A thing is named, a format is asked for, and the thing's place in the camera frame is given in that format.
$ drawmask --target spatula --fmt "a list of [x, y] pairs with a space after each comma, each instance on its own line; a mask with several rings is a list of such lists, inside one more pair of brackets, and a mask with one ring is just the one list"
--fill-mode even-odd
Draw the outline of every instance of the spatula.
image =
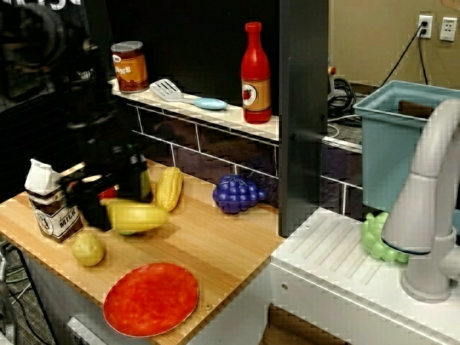
[[162, 79], [150, 84], [150, 90], [167, 102], [183, 102], [209, 110], [221, 110], [227, 107], [227, 103], [215, 98], [185, 98], [179, 88], [168, 79]]

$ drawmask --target milk carton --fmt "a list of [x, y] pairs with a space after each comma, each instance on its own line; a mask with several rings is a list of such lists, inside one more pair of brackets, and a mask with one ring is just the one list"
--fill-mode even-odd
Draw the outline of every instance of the milk carton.
[[63, 191], [58, 184], [62, 175], [48, 164], [30, 162], [25, 188], [38, 226], [43, 236], [62, 243], [83, 228], [80, 214], [76, 206], [64, 206]]

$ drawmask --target red plate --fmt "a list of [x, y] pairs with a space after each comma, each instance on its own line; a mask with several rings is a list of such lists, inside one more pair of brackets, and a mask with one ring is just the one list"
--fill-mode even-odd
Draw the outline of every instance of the red plate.
[[107, 323], [125, 336], [156, 336], [182, 323], [198, 302], [198, 283], [175, 264], [146, 264], [110, 289], [103, 304]]

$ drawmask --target gray faucet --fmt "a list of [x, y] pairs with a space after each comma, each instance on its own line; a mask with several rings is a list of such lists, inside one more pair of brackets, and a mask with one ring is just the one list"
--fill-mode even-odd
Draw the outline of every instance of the gray faucet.
[[382, 241], [410, 255], [404, 291], [426, 303], [450, 296], [460, 279], [460, 248], [452, 226], [460, 182], [460, 99], [448, 99], [431, 114], [405, 181], [382, 230]]

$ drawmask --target beige wall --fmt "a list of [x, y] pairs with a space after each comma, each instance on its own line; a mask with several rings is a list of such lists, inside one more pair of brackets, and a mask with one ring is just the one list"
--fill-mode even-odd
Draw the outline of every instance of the beige wall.
[[[443, 17], [460, 18], [440, 0], [329, 0], [330, 53], [338, 75], [379, 86], [413, 36], [418, 15], [431, 14], [431, 39], [422, 51], [431, 85], [460, 88], [460, 25], [456, 40], [439, 40]], [[424, 83], [418, 42], [414, 40], [392, 79]]]

